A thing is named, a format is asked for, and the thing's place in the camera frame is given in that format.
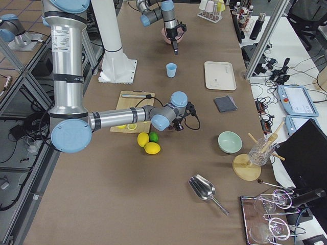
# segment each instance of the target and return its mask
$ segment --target wooden cutting board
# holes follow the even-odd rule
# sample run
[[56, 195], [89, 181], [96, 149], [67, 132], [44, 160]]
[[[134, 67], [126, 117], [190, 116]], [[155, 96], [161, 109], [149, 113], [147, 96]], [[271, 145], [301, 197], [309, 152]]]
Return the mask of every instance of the wooden cutting board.
[[[142, 99], [130, 99], [130, 98], [122, 98], [122, 94], [150, 94], [151, 96], [154, 97], [154, 93], [149, 93], [149, 92], [133, 92], [133, 91], [121, 91], [121, 94], [119, 95], [118, 103], [117, 103], [117, 110], [121, 109], [127, 109], [129, 107], [135, 107], [136, 104], [138, 104]], [[142, 107], [146, 105], [153, 106], [154, 104], [154, 99], [150, 100], [144, 100], [142, 101], [137, 107]], [[129, 130], [127, 127], [120, 129], [118, 127], [111, 127], [110, 131], [111, 132], [118, 132], [118, 133], [130, 133], [130, 134], [138, 134], [141, 132], [150, 132], [150, 126], [151, 123], [149, 121], [147, 122], [138, 122], [136, 123], [137, 127], [134, 130]]]

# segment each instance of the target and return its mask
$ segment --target glass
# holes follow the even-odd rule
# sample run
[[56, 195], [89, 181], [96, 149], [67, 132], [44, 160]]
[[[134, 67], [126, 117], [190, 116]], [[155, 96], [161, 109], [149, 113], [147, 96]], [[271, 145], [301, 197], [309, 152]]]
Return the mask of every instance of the glass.
[[266, 144], [266, 139], [259, 139], [254, 147], [252, 147], [249, 152], [249, 159], [251, 163], [257, 166], [263, 166], [266, 164], [271, 154], [275, 151], [275, 147], [268, 147], [264, 152], [261, 152]]
[[[290, 227], [299, 228], [302, 232], [291, 235]], [[276, 240], [285, 241], [291, 236], [297, 236], [305, 232], [306, 230], [301, 227], [288, 225], [284, 220], [274, 217], [267, 224], [258, 223], [252, 226], [250, 228], [250, 237], [258, 244], [280, 245]]]
[[[285, 215], [296, 214], [300, 210], [292, 206], [292, 198], [290, 194], [282, 189], [276, 189], [272, 194], [263, 193], [259, 195], [253, 203], [255, 211], [264, 216], [264, 219], [268, 220], [269, 215]], [[289, 209], [292, 208], [295, 211], [290, 212], [276, 212], [276, 208]]]

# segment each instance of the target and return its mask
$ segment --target lemon slice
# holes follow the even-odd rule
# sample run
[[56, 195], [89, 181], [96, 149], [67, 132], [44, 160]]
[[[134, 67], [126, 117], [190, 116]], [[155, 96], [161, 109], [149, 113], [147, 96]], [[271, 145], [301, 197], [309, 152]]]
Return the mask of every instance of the lemon slice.
[[135, 129], [137, 128], [137, 124], [128, 124], [128, 125], [127, 125], [127, 128], [128, 128], [129, 130], [135, 130]]
[[126, 124], [117, 126], [117, 128], [119, 128], [119, 129], [124, 129], [124, 128], [126, 128], [126, 127], [127, 127]]

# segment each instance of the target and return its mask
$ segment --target metal scoop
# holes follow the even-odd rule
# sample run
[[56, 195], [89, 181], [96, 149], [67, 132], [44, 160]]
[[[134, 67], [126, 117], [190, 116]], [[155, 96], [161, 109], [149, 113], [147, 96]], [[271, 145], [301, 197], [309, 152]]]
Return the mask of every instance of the metal scoop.
[[193, 188], [195, 194], [202, 200], [213, 200], [213, 202], [223, 211], [224, 214], [228, 215], [229, 212], [225, 209], [215, 198], [216, 193], [215, 186], [202, 177], [201, 175], [194, 175], [189, 179], [189, 184]]

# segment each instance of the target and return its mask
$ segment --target black bottle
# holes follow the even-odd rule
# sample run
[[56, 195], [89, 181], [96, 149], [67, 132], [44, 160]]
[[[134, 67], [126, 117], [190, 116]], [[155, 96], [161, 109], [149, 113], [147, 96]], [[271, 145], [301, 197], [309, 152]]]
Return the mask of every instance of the black bottle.
[[262, 25], [265, 22], [265, 17], [266, 17], [265, 13], [259, 14], [259, 17], [256, 20], [255, 25], [253, 27], [253, 30], [251, 32], [250, 39], [256, 40], [256, 38], [258, 37], [259, 32], [261, 31]]

